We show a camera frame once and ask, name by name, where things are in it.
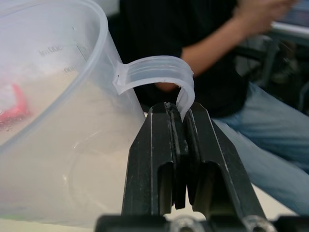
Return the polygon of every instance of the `measuring jug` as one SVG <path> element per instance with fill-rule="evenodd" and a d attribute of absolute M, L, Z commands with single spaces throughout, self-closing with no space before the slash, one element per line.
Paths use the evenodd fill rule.
<path fill-rule="evenodd" d="M 90 0 L 2 9 L 0 42 L 0 218 L 92 227 L 120 213 L 144 122 L 132 88 L 176 83 L 184 117 L 194 101 L 190 67 L 166 56 L 122 64 Z"/>

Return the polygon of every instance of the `metal part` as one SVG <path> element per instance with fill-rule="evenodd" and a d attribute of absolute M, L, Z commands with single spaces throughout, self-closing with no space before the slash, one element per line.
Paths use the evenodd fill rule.
<path fill-rule="evenodd" d="M 179 217 L 171 222 L 170 232 L 205 232 L 205 230 L 192 217 Z"/>
<path fill-rule="evenodd" d="M 242 221 L 248 232 L 277 232 L 269 221 L 256 215 L 244 217 Z"/>

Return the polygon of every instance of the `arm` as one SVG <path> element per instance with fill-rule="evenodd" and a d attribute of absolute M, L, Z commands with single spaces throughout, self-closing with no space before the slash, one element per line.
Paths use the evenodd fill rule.
<path fill-rule="evenodd" d="M 246 34 L 241 22 L 232 18 L 209 37 L 196 44 L 184 47 L 181 59 L 190 65 L 194 77 L 197 77 L 245 38 Z M 157 83 L 156 86 L 166 92 L 177 87 L 172 83 Z"/>
<path fill-rule="evenodd" d="M 190 65 L 194 77 L 197 77 L 248 36 L 270 30 L 271 23 L 281 18 L 296 2 L 239 0 L 234 17 L 209 37 L 184 47 L 181 58 Z M 157 83 L 156 86 L 166 92 L 177 87 L 171 83 Z"/>

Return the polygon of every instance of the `blue jeans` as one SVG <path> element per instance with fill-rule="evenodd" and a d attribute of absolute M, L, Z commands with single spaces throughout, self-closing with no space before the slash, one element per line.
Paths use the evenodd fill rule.
<path fill-rule="evenodd" d="M 253 184 L 309 215 L 309 117 L 250 84 L 243 109 L 214 122 L 236 147 Z"/>

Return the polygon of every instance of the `jug handle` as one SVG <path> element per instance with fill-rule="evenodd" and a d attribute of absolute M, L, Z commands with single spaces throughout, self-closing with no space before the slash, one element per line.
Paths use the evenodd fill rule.
<path fill-rule="evenodd" d="M 174 83 L 181 87 L 176 105 L 182 120 L 195 99 L 193 72 L 182 59 L 172 56 L 155 56 L 136 60 L 129 64 L 119 63 L 113 84 L 123 92 L 146 84 Z"/>

